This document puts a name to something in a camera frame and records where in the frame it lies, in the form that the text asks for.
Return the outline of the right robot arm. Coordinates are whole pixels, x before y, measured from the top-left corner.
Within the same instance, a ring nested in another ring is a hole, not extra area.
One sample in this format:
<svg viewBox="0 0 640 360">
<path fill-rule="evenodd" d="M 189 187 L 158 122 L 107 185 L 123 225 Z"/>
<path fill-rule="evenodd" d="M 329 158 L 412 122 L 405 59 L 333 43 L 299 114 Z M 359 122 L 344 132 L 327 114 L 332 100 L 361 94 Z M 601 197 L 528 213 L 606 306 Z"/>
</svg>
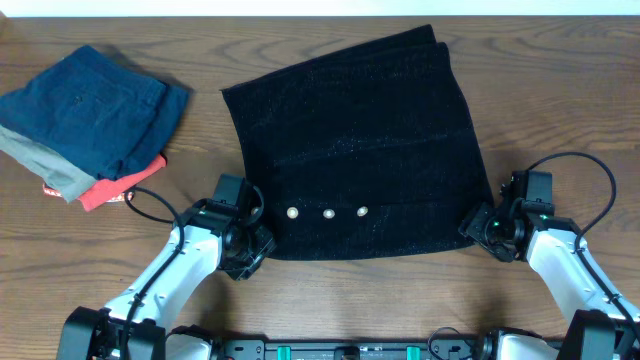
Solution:
<svg viewBox="0 0 640 360">
<path fill-rule="evenodd" d="M 523 261 L 536 272 L 569 322 L 555 348 L 524 330 L 493 330 L 474 359 L 637 359 L 639 309 L 624 299 L 590 254 L 577 225 L 554 206 L 518 198 L 497 208 L 482 203 L 459 232 L 501 262 Z"/>
</svg>

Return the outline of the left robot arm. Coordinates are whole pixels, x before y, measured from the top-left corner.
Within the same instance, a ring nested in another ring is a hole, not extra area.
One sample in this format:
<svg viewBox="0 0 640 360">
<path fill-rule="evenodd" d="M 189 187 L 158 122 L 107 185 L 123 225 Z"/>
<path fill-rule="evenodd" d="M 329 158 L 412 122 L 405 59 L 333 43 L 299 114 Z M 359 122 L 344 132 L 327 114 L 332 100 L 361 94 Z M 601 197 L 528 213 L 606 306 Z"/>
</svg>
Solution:
<svg viewBox="0 0 640 360">
<path fill-rule="evenodd" d="M 253 275 L 274 250 L 260 222 L 190 208 L 142 274 L 103 308 L 76 308 L 64 323 L 60 359 L 218 359 L 217 341 L 196 327 L 172 325 L 194 290 L 224 272 Z"/>
</svg>

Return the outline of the black sparkly velvet skirt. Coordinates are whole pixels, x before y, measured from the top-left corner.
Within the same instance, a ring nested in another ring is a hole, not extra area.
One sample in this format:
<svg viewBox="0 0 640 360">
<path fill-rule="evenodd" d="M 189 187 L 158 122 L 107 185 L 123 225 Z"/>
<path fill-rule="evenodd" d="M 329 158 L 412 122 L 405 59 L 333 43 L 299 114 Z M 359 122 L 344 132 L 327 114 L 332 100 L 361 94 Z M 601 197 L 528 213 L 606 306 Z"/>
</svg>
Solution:
<svg viewBox="0 0 640 360">
<path fill-rule="evenodd" d="M 424 25 L 223 91 L 279 260 L 465 248 L 493 199 L 447 45 Z"/>
</svg>

